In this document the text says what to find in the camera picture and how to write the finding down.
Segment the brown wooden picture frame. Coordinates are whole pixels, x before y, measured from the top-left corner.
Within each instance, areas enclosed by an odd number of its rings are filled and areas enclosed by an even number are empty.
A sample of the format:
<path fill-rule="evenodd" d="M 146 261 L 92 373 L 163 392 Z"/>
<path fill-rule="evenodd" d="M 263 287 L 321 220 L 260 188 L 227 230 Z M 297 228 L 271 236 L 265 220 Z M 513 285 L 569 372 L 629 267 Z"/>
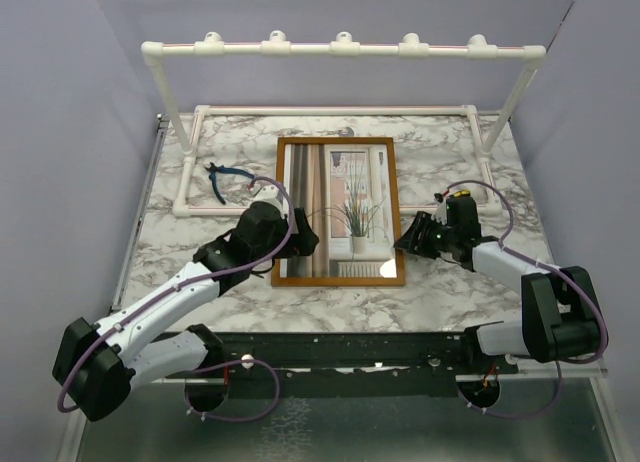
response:
<path fill-rule="evenodd" d="M 277 262 L 275 287 L 402 287 L 404 257 L 390 137 L 282 137 L 276 178 L 304 209 L 319 243 Z"/>

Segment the yellow black screwdriver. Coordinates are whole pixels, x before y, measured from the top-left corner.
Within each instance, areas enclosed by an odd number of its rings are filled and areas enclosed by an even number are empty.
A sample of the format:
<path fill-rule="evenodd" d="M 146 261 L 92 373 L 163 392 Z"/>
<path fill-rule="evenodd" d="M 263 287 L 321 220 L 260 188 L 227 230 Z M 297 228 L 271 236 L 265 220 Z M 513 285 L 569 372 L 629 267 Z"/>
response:
<path fill-rule="evenodd" d="M 452 193 L 450 198 L 460 198 L 460 197 L 471 197 L 471 192 L 469 190 L 460 190 Z"/>

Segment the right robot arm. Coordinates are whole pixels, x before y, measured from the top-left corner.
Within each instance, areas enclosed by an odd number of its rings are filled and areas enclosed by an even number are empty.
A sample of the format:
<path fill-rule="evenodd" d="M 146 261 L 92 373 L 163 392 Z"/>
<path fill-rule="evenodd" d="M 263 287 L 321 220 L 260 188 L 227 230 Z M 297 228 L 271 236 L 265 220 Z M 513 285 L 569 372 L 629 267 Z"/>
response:
<path fill-rule="evenodd" d="M 462 268 L 489 277 L 519 295 L 521 316 L 472 327 L 472 341 L 459 349 L 461 365 L 481 373 L 496 356 L 537 362 L 589 363 L 608 345 L 608 331 L 588 272 L 578 266 L 545 264 L 482 234 L 475 199 L 469 191 L 436 196 L 435 212 L 416 213 L 394 248 L 437 259 L 452 256 Z"/>

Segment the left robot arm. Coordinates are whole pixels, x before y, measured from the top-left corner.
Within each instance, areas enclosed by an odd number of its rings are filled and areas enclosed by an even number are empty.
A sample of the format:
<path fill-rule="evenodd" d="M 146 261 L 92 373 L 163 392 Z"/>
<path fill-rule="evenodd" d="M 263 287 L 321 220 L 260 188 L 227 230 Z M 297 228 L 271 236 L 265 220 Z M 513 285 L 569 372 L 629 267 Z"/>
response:
<path fill-rule="evenodd" d="M 191 370 L 214 374 L 221 353 L 207 329 L 168 339 L 161 334 L 246 281 L 256 266 L 310 256 L 318 243 L 304 208 L 285 215 L 275 202 L 252 203 L 234 228 L 201 246 L 160 288 L 97 322 L 80 317 L 64 329 L 52 369 L 61 386 L 58 410 L 79 410 L 98 421 L 141 385 Z"/>

